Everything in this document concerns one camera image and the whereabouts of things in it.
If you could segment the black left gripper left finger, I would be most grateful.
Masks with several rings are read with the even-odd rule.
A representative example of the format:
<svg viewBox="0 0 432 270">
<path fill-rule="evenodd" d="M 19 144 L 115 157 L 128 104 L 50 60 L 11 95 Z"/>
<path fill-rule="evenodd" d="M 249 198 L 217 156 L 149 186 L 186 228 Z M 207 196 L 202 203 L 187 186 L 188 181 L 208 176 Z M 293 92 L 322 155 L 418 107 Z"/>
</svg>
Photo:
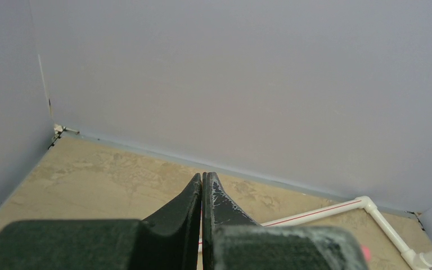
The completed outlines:
<svg viewBox="0 0 432 270">
<path fill-rule="evenodd" d="M 19 220 L 0 231 L 0 269 L 196 269 L 201 175 L 145 219 Z"/>
</svg>

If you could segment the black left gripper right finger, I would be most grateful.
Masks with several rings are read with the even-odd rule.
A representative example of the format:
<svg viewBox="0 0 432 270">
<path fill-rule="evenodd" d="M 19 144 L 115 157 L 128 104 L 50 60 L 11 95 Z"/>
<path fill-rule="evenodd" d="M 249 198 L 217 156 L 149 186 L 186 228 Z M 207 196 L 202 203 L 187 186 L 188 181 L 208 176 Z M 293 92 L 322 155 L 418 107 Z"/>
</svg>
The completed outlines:
<svg viewBox="0 0 432 270">
<path fill-rule="evenodd" d="M 263 227 L 202 175 L 203 269 L 368 269 L 360 243 L 333 226 Z"/>
</svg>

